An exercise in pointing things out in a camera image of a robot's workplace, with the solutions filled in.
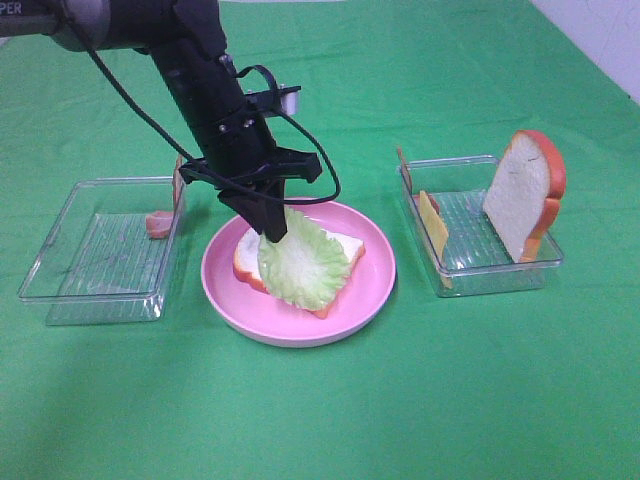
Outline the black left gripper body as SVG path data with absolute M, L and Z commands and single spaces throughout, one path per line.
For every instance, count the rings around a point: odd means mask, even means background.
M 278 146 L 255 110 L 242 107 L 225 117 L 201 107 L 180 112 L 202 153 L 179 169 L 187 184 L 204 181 L 222 190 L 275 179 L 312 183 L 322 173 L 317 154 Z

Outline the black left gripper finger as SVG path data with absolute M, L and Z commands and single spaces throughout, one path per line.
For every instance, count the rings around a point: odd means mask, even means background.
M 228 187 L 218 199 L 240 215 L 258 234 L 279 242 L 287 233 L 284 213 L 284 179 Z

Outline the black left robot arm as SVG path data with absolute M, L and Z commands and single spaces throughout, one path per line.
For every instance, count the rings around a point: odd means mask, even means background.
M 279 85 L 257 65 L 267 89 L 242 90 L 238 81 L 251 70 L 235 68 L 215 1 L 4 1 L 1 34 L 42 34 L 91 55 L 149 55 L 202 153 L 180 166 L 182 179 L 216 187 L 222 203 L 272 242 L 287 232 L 286 180 L 313 182 L 322 172 L 316 154 L 278 146 L 266 123 L 296 111 L 298 87 Z

